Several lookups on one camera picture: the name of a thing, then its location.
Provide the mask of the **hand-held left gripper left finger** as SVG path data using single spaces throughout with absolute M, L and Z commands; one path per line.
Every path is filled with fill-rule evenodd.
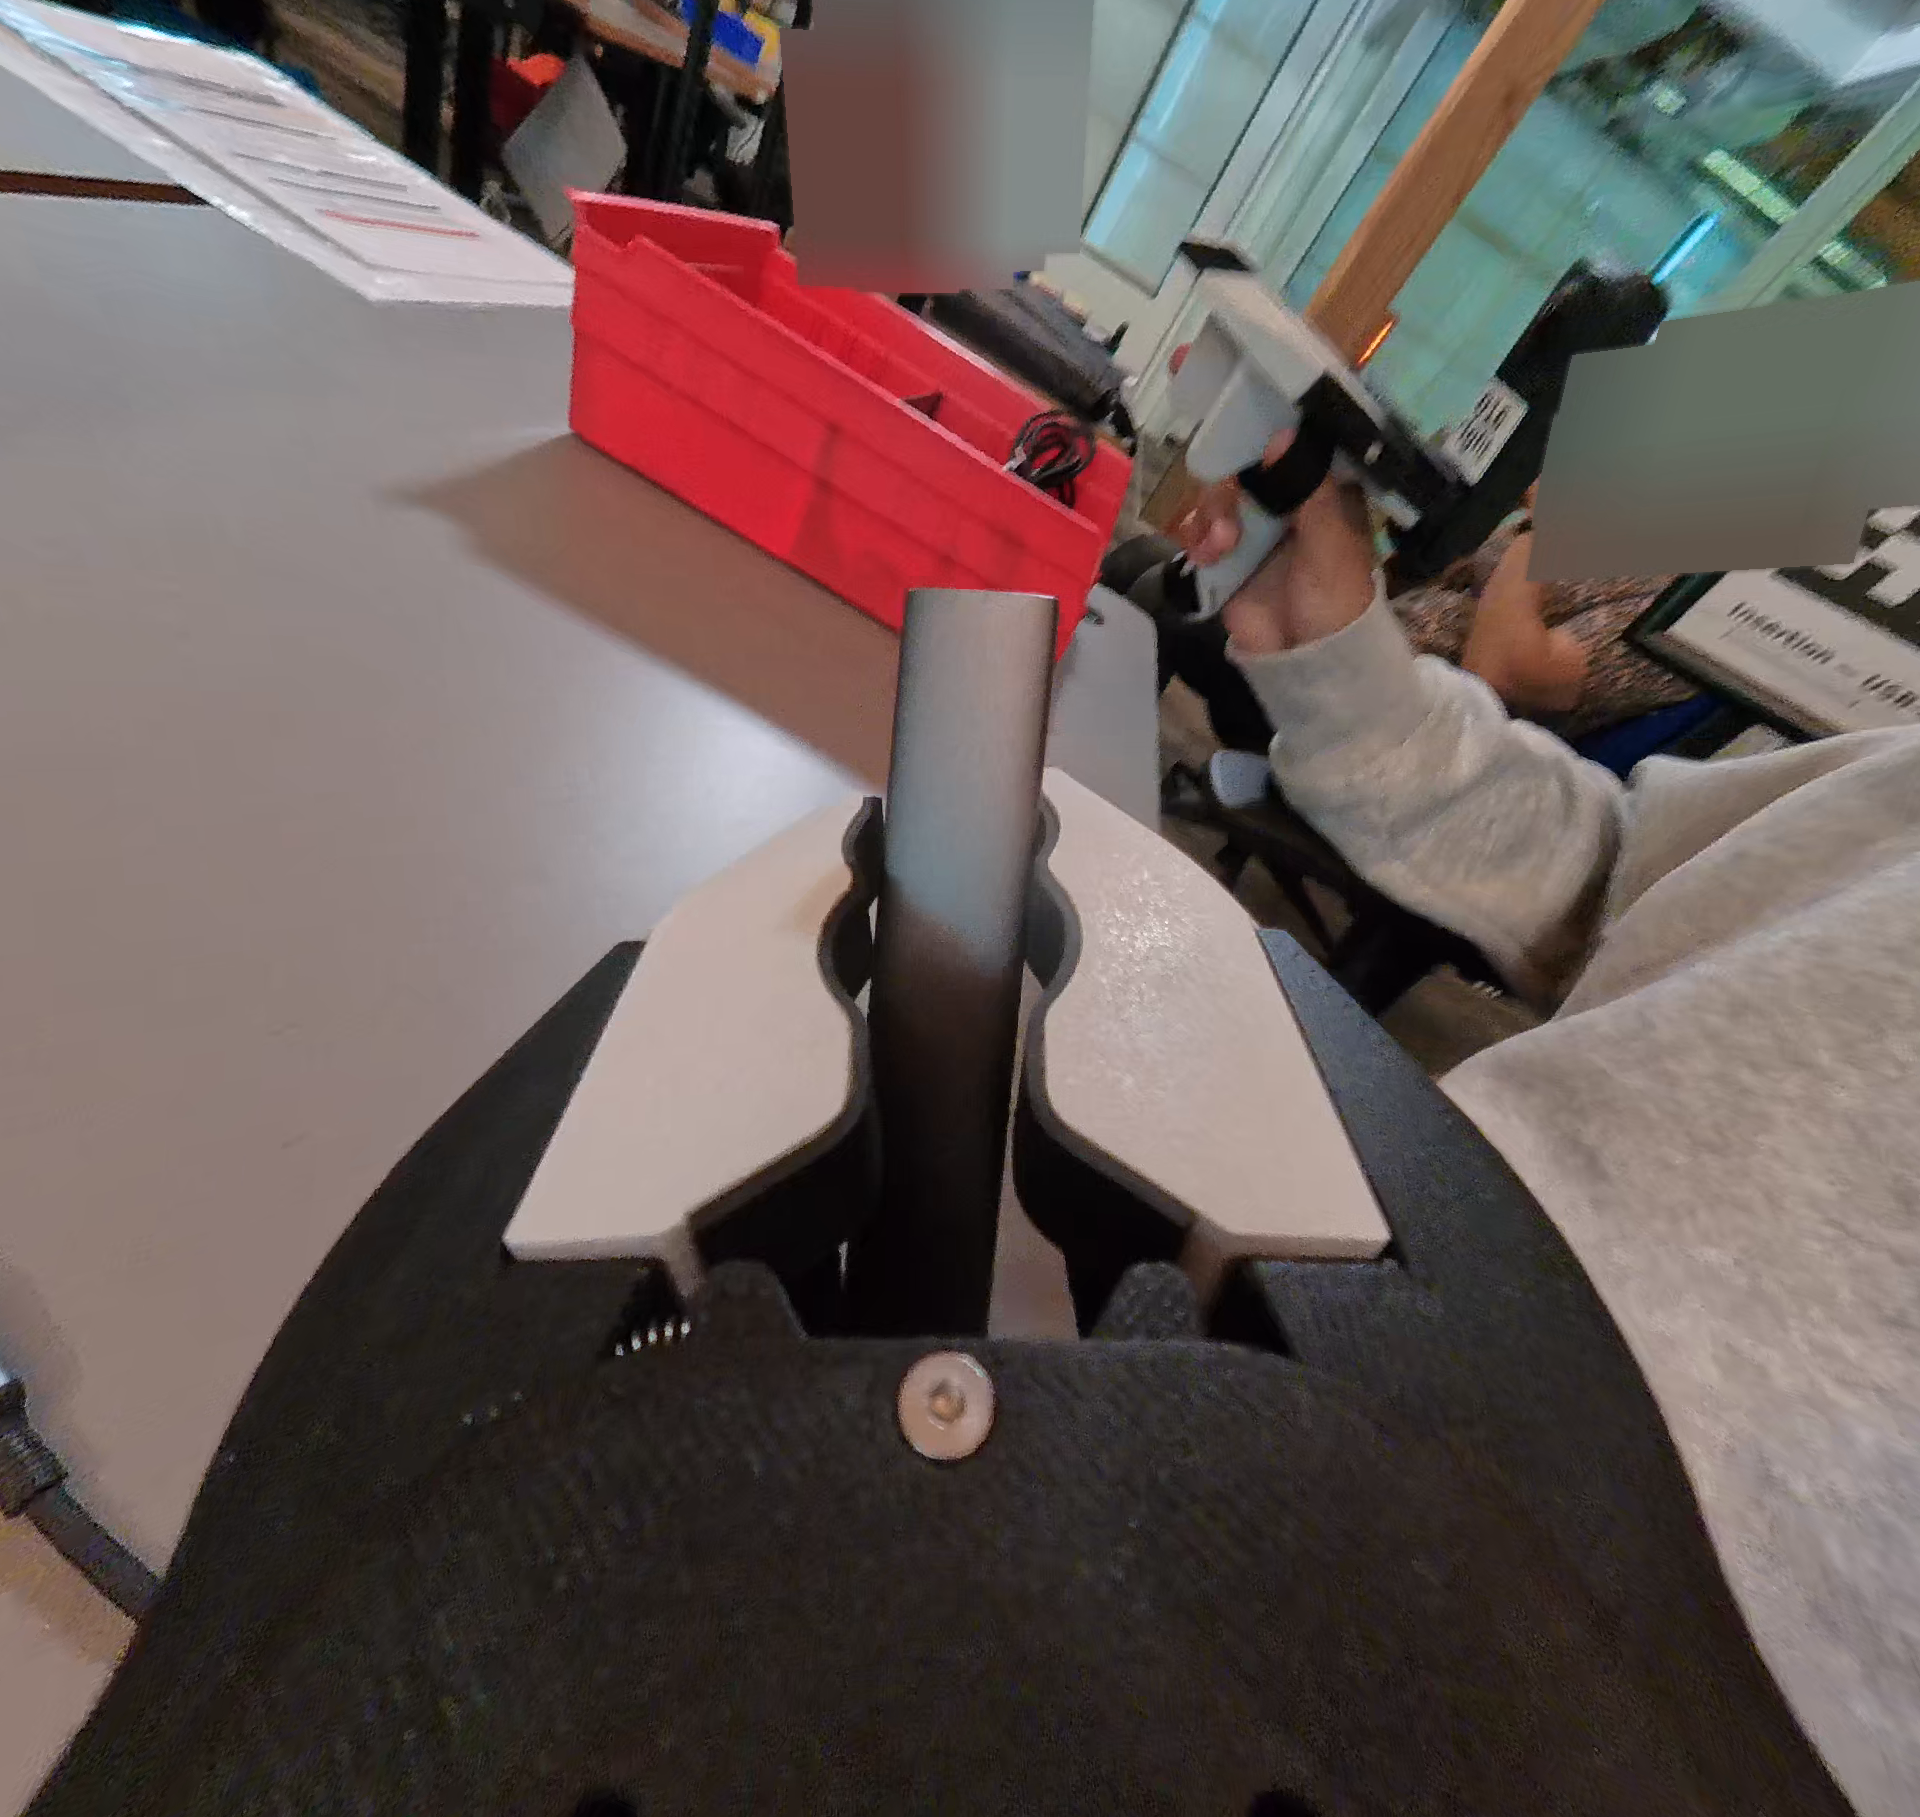
M 517 1262 L 649 1260 L 692 1296 L 752 1260 L 806 1270 L 871 1186 L 868 1045 L 833 941 L 868 931 L 841 795 L 684 893 L 655 925 L 503 1228 Z

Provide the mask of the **wooden table with blue bin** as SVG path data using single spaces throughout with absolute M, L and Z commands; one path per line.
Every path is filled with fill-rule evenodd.
M 780 52 L 773 61 L 752 69 L 711 50 L 707 30 L 715 8 L 694 0 L 686 17 L 677 0 L 553 0 L 568 8 L 596 49 L 620 49 L 629 55 L 680 73 L 662 98 L 654 123 L 654 162 L 649 195 L 677 197 L 684 194 L 694 161 L 699 105 L 715 90 L 730 90 L 747 108 L 762 108 L 776 95 Z

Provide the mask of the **black bag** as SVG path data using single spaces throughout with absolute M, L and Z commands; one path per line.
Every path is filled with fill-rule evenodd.
M 1006 290 L 901 297 L 901 304 L 1055 405 L 1108 428 L 1126 418 L 1119 337 L 1094 332 L 1060 293 L 1029 278 Z

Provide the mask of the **white printed paper sheet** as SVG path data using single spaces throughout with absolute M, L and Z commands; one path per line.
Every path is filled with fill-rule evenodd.
M 38 0 L 1 26 L 7 76 L 368 301 L 572 304 L 562 258 L 252 52 Z

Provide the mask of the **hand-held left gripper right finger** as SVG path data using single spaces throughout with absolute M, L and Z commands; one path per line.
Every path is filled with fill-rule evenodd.
M 1235 896 L 1057 767 L 1029 877 L 1012 1178 L 1079 1333 L 1139 1264 L 1208 1311 L 1250 1262 L 1378 1262 L 1386 1214 Z

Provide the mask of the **dark grey metal bar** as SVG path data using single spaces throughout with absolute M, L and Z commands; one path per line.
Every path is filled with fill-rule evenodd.
M 1055 647 L 1046 594 L 905 598 L 868 1001 L 881 1188 L 848 1269 L 866 1333 L 990 1322 Z

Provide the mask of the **person's grey sweatshirt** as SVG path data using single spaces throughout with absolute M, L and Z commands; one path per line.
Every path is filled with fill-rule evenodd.
M 1633 787 L 1461 725 L 1526 938 L 1451 1094 L 1594 1274 L 1742 1615 L 1858 1811 L 1916 1811 L 1916 729 Z

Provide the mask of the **grey desk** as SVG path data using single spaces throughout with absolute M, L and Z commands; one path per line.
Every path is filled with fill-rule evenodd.
M 896 642 L 588 450 L 562 310 L 5 197 L 5 1362 L 160 1572 L 397 1159 L 889 761 Z

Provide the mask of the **grey plastic panel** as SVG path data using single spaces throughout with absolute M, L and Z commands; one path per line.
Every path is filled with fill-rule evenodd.
M 583 52 L 562 65 L 537 105 L 503 138 L 501 161 L 547 234 L 572 225 L 572 194 L 604 194 L 620 181 L 629 146 Z

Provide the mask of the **framed printed sign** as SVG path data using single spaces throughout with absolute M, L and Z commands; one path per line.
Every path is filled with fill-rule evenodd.
M 1918 722 L 1918 508 L 1875 510 L 1845 563 L 1673 580 L 1633 647 L 1804 740 Z

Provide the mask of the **person's right hand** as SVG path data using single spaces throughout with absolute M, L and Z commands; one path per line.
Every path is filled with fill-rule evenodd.
M 1248 501 L 1230 478 L 1201 486 L 1171 532 L 1196 569 L 1221 563 L 1241 544 Z M 1376 602 L 1376 536 L 1365 492 L 1323 481 L 1289 517 L 1281 544 L 1221 605 L 1229 647 L 1262 657 L 1300 650 L 1351 625 Z

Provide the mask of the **wooden post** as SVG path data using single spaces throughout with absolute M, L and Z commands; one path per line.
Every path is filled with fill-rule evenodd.
M 1309 301 L 1362 362 L 1386 311 L 1606 0 L 1504 0 Z

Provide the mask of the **person's right forearm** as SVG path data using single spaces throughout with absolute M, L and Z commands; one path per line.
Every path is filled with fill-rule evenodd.
M 1622 779 L 1491 689 L 1411 649 L 1378 584 L 1354 622 L 1290 649 L 1234 633 L 1289 804 L 1373 889 L 1555 1004 L 1597 938 L 1623 835 Z

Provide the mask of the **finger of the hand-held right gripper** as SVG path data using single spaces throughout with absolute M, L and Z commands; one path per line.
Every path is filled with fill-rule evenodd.
M 1206 269 L 1190 297 L 1197 323 L 1172 374 L 1172 400 L 1182 413 L 1201 413 L 1241 374 L 1260 387 L 1300 405 L 1315 387 L 1362 405 L 1362 382 L 1309 321 L 1276 298 L 1252 271 Z

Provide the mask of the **red plastic bin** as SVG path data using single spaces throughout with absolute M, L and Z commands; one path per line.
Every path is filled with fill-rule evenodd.
M 1012 469 L 1043 400 L 871 292 L 812 290 L 764 220 L 570 192 L 568 423 L 889 630 L 914 588 L 1046 594 L 1066 654 L 1131 478 Z

